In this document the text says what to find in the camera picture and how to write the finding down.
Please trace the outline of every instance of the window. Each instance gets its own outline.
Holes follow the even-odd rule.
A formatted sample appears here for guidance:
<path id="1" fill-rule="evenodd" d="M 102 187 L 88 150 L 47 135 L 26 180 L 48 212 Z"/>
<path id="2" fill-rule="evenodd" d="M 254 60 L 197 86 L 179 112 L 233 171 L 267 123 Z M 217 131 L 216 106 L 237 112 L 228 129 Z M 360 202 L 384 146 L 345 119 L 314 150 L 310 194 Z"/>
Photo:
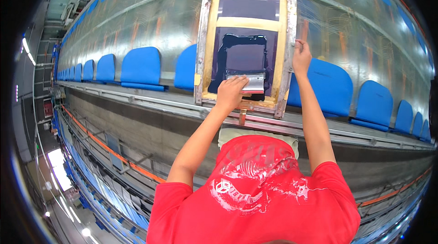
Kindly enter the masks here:
<path id="1" fill-rule="evenodd" d="M 70 179 L 67 177 L 67 173 L 64 170 L 64 156 L 62 155 L 61 149 L 56 149 L 47 154 L 49 156 L 50 163 L 53 167 L 53 172 L 57 178 L 59 184 L 61 185 L 62 191 L 66 191 L 71 188 Z"/>

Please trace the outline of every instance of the person's right hand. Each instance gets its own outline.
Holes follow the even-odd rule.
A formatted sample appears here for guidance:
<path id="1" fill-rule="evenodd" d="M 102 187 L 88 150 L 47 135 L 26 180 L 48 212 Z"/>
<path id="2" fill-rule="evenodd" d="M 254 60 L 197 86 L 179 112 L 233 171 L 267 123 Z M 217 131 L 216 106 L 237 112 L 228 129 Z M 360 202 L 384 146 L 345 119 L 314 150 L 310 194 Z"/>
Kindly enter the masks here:
<path id="1" fill-rule="evenodd" d="M 221 110 L 225 116 L 229 115 L 242 101 L 243 95 L 240 91 L 248 82 L 249 79 L 245 75 L 241 77 L 234 76 L 222 81 L 218 87 L 216 109 Z"/>
<path id="2" fill-rule="evenodd" d="M 292 59 L 292 68 L 296 78 L 307 77 L 311 59 L 309 44 L 301 39 L 296 39 Z"/>

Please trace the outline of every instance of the person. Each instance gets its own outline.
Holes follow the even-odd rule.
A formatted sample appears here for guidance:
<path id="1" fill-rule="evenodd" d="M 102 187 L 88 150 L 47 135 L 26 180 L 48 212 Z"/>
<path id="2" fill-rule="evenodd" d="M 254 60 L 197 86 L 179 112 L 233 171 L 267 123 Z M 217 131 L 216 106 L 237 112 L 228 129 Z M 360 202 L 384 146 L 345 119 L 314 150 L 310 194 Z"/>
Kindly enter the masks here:
<path id="1" fill-rule="evenodd" d="M 350 243 L 360 215 L 331 147 L 326 120 L 307 77 L 309 45 L 297 40 L 292 66 L 300 89 L 311 176 L 287 142 L 242 135 L 224 143 L 206 184 L 193 176 L 225 118 L 242 99 L 246 77 L 223 81 L 216 105 L 156 188 L 146 239 L 155 243 Z"/>

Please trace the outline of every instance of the screen printing frame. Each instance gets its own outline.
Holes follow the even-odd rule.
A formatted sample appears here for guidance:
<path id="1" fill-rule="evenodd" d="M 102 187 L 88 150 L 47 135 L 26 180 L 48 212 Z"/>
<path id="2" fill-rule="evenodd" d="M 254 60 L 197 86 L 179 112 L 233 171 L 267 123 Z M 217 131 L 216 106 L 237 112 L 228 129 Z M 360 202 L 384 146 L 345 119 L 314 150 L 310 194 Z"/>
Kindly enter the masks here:
<path id="1" fill-rule="evenodd" d="M 208 92 L 214 54 L 216 27 L 254 28 L 278 32 L 271 96 L 264 101 L 242 100 L 241 110 L 270 113 L 281 119 L 286 110 L 292 69 L 293 47 L 297 33 L 297 0 L 280 0 L 279 21 L 244 17 L 217 17 L 219 0 L 202 0 L 194 76 L 197 105 L 215 104 L 217 94 Z"/>

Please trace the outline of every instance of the white graphic print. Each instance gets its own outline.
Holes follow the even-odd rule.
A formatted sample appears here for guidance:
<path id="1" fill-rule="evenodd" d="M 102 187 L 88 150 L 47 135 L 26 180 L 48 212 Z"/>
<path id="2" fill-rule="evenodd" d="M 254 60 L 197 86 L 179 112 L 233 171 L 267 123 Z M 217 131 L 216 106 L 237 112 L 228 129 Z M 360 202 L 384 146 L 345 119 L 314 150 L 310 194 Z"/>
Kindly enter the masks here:
<path id="1" fill-rule="evenodd" d="M 224 164 L 216 178 L 210 182 L 210 194 L 222 208 L 229 212 L 239 211 L 241 215 L 265 213 L 271 197 L 293 197 L 300 204 L 299 199 L 302 199 L 302 202 L 307 201 L 311 191 L 326 189 L 309 188 L 308 179 L 299 172 L 293 152 L 284 152 L 269 146 L 266 153 L 260 152 L 259 148 L 247 148 L 246 153 Z M 292 172 L 290 177 L 283 178 L 280 182 L 274 180 L 275 176 L 286 171 Z M 240 192 L 226 178 L 235 183 L 242 182 L 239 185 L 240 189 L 243 188 L 250 193 Z"/>

